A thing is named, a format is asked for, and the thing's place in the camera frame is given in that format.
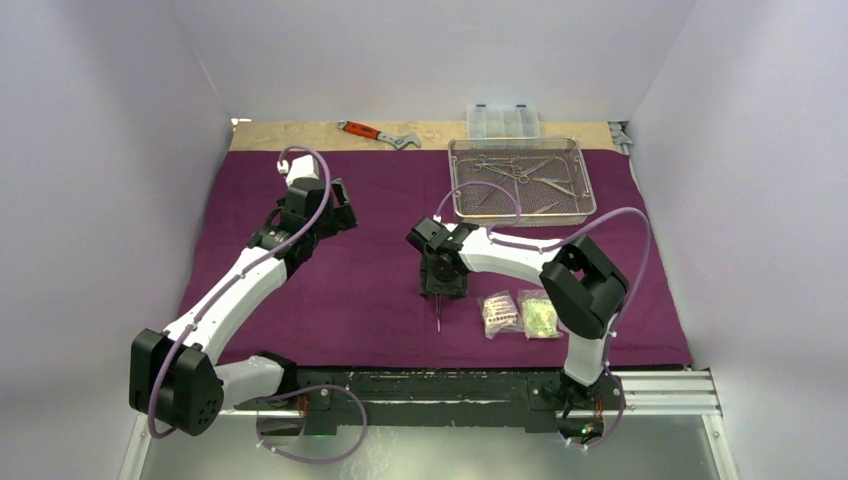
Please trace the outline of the clear plastic compartment box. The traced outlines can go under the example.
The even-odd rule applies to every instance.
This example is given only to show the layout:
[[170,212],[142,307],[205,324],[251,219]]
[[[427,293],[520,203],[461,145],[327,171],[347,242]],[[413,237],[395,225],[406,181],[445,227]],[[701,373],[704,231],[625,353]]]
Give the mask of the clear plastic compartment box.
[[468,137],[530,138],[541,136],[535,106],[528,104],[474,104],[466,108]]

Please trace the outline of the steel scalpel handle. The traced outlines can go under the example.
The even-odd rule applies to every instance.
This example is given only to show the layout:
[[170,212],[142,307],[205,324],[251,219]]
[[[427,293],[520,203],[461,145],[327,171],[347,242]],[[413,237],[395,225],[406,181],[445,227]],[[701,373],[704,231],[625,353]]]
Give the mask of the steel scalpel handle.
[[548,187],[551,187],[551,188],[553,188],[557,191],[560,191],[565,195],[568,195],[568,196],[571,196],[571,197],[574,197],[574,198],[577,197],[577,195],[572,190],[564,187],[561,181],[552,180],[552,179],[548,179],[548,178],[538,178],[538,177],[534,178],[534,181],[539,182],[541,184],[544,184]]

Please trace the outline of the metal wire mesh tray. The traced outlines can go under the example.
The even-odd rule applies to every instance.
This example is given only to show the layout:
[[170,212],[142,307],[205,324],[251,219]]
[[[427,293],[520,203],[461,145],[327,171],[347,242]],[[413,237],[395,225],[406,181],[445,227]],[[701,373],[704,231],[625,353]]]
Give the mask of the metal wire mesh tray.
[[585,156],[573,137],[455,139],[448,144],[457,218],[521,227],[572,226],[597,211]]

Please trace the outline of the purple cloth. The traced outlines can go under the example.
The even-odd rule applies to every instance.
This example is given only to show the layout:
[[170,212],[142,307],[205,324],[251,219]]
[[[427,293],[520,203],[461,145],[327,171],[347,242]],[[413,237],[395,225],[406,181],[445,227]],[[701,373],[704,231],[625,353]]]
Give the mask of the purple cloth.
[[[584,150],[598,210],[645,211],[629,158]],[[442,304],[441,333],[432,299],[419,295],[420,256],[405,237],[434,213],[451,188],[446,151],[335,151],[322,153],[332,178],[345,183],[358,220],[355,229],[322,240],[311,259],[254,310],[227,344],[219,363],[270,351],[303,366],[413,368],[561,367],[567,336],[527,340],[523,333],[484,336],[478,299],[533,285],[500,275],[469,276],[469,294]],[[214,181],[197,242],[180,316],[236,262],[264,222],[284,181],[278,152],[230,152]],[[644,227],[621,215],[590,232],[632,283],[643,251]],[[614,367],[690,364],[656,244],[645,277],[617,325]]]

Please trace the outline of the pink white gauze packet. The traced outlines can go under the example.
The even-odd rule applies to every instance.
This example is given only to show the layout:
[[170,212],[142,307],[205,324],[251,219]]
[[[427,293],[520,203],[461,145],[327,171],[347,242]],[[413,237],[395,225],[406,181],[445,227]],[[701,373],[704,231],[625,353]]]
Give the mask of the pink white gauze packet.
[[478,299],[484,336],[493,339],[500,333],[524,331],[519,308],[509,290],[503,290]]

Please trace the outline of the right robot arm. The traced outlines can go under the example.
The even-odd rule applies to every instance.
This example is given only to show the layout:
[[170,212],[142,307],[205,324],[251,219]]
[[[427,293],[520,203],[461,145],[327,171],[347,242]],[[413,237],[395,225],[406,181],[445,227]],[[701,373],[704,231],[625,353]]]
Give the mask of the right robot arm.
[[606,339],[630,284],[589,236],[536,240],[425,217],[406,240],[421,256],[423,297],[463,298],[472,273],[501,275],[542,288],[568,334],[561,381],[564,399],[584,407],[599,396],[608,356]]

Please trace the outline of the steel forceps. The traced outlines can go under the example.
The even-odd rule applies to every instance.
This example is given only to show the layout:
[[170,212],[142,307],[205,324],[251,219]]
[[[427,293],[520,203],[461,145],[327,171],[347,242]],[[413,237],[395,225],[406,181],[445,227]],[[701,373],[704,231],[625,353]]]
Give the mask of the steel forceps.
[[440,294],[435,295],[435,302],[436,302],[436,329],[437,329],[437,333],[441,333],[442,296]]

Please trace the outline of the green white gauze packet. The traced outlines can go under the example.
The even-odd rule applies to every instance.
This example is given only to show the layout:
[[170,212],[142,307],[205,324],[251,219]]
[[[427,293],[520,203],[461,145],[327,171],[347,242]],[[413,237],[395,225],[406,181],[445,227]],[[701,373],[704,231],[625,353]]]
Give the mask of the green white gauze packet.
[[562,336],[556,310],[543,289],[519,290],[518,303],[527,339],[556,339]]

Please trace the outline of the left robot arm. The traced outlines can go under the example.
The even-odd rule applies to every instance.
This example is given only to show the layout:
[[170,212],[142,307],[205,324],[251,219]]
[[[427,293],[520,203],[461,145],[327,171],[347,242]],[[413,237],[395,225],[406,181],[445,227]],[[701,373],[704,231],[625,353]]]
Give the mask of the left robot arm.
[[260,399],[284,409],[297,399],[295,364],[270,352],[221,365],[225,346],[254,310],[312,257],[317,244],[357,220],[342,179],[310,176],[250,237],[236,263],[194,307],[163,331],[142,330],[130,353],[130,406],[155,438],[206,431],[219,413]]

